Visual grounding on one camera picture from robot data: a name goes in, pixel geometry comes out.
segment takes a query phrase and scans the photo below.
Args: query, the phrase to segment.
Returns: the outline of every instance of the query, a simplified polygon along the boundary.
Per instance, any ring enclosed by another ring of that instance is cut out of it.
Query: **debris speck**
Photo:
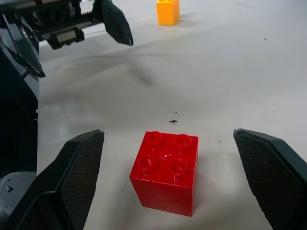
[[[8,190],[8,192],[10,193],[11,191],[13,191],[14,189],[10,186],[6,186],[6,189]]]
[[[171,121],[169,121],[169,123],[177,123],[178,121],[177,120],[171,120]]]

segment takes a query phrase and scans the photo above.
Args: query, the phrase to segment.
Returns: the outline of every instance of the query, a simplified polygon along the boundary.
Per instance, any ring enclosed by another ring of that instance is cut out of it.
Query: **floor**
[[[307,3],[181,0],[181,22],[163,27],[155,0],[113,2],[134,47],[117,44],[103,25],[58,51],[42,44],[38,170],[70,138],[103,128],[85,230],[270,230],[232,133],[283,138],[307,161]],[[128,177],[146,130],[199,136],[193,217],[141,207]]]

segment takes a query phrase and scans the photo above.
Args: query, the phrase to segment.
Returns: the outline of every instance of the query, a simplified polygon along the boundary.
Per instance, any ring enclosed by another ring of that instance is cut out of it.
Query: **red lego brick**
[[[130,173],[144,207],[193,215],[198,137],[146,132]]]

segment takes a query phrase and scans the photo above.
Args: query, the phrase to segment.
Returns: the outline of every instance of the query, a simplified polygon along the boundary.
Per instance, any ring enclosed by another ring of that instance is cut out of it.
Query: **lego stud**
[[[192,144],[192,139],[186,134],[180,134],[175,137],[175,146],[180,150],[188,149]]]
[[[146,142],[151,146],[157,146],[163,142],[162,133],[154,131],[146,135]]]
[[[180,179],[188,172],[188,163],[184,159],[177,158],[171,161],[170,171],[176,179]]]
[[[153,171],[153,169],[156,166],[156,161],[153,155],[144,155],[140,158],[138,161],[138,167],[144,172],[144,173],[150,173]]]

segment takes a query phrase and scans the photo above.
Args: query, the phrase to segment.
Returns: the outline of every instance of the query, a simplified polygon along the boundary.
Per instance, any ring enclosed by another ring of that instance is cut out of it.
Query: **white floor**
[[[283,138],[307,160],[306,1],[181,0],[175,27],[157,25],[155,0],[114,3],[134,47],[117,44],[103,25],[79,44],[41,47],[39,171],[67,140],[103,128],[85,230],[270,230],[232,133]],[[193,217],[141,207],[128,177],[146,130],[199,136]]]

